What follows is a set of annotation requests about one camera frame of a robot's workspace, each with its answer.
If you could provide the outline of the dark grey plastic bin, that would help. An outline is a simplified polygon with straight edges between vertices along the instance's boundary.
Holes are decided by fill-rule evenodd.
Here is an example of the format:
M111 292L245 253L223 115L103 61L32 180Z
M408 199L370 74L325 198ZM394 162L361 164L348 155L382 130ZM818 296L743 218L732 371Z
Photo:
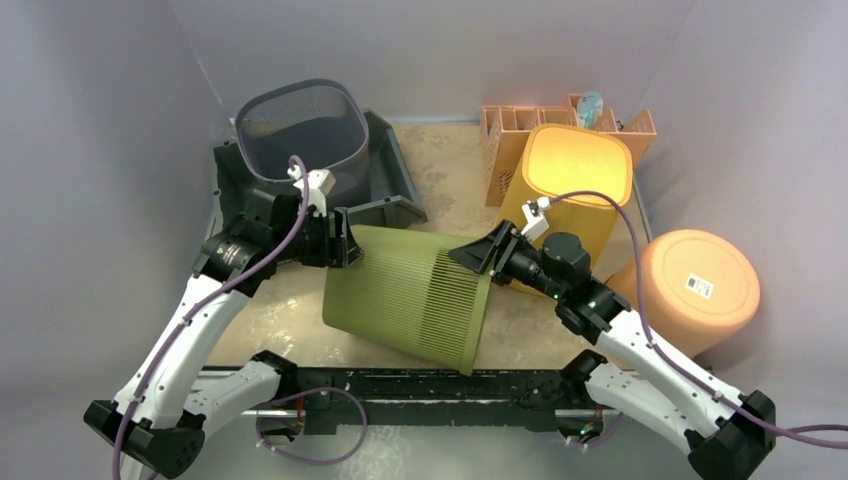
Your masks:
M411 178L392 126L370 109L362 111L369 129L367 190L350 184L340 172L327 196L330 208L345 207L352 224L405 229L425 223L428 216ZM224 143L213 149L217 169L218 222L224 225L244 210L245 195L253 183L238 145Z

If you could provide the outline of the olive green mesh basket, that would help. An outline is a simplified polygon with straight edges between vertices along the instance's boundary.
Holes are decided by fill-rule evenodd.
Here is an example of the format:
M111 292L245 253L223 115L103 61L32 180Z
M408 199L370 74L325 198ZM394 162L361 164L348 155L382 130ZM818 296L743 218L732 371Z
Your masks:
M328 270L324 324L471 374L491 283L449 256L470 238L369 225L352 232L363 256Z

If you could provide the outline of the yellow mesh basket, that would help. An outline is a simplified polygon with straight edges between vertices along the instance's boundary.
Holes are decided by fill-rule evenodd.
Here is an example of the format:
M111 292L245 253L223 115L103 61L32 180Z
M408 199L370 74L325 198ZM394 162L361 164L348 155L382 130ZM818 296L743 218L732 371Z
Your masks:
M632 196L633 166L629 149L618 139L593 130L545 123L528 135L504 200L491 225L502 220L523 228L522 206L540 197L574 197L552 202L544 212L548 229L533 246L539 248L555 232L576 235L591 258L593 275L601 281L616 268L605 266L619 213L610 200L624 207Z

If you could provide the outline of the grey mesh basket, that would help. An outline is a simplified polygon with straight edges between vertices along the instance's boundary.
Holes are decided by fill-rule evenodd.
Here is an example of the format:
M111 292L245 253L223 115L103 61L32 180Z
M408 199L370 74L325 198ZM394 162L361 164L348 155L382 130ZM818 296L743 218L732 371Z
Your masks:
M250 171L264 180L287 180L289 159L309 171L327 169L335 186L332 207L354 207L370 198L369 127L340 83L310 79L259 95L235 116L237 142Z

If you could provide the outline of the large orange plastic bucket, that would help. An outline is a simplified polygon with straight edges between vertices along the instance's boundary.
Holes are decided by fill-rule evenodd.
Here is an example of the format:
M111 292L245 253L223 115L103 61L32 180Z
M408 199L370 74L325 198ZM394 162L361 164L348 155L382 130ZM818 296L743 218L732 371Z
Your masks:
M745 327L760 304L760 282L743 253L702 230L656 237L641 253L650 326L693 358Z

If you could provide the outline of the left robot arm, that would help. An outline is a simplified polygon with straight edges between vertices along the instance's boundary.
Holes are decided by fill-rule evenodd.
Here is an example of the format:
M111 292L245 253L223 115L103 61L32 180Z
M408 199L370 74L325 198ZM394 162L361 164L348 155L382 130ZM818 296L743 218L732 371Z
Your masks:
M292 405L305 394L294 363L262 351L236 373L193 393L211 351L281 261L344 268L359 260L344 208L321 206L316 188L284 187L256 199L207 239L180 304L139 370L111 400L95 400L85 423L113 447L115 479L175 479L204 441L243 411Z

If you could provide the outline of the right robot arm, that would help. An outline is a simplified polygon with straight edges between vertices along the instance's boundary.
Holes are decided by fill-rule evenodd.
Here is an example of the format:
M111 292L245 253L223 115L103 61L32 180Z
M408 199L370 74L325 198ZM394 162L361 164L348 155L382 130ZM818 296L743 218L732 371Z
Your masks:
M536 248L503 221L448 256L498 285L516 281L553 299L562 324L592 344L561 371L569 404L593 401L632 418L681 450L702 479L748 479L774 449L775 435L759 424L775 418L774 402L726 384L644 327L592 276L576 235L552 233Z

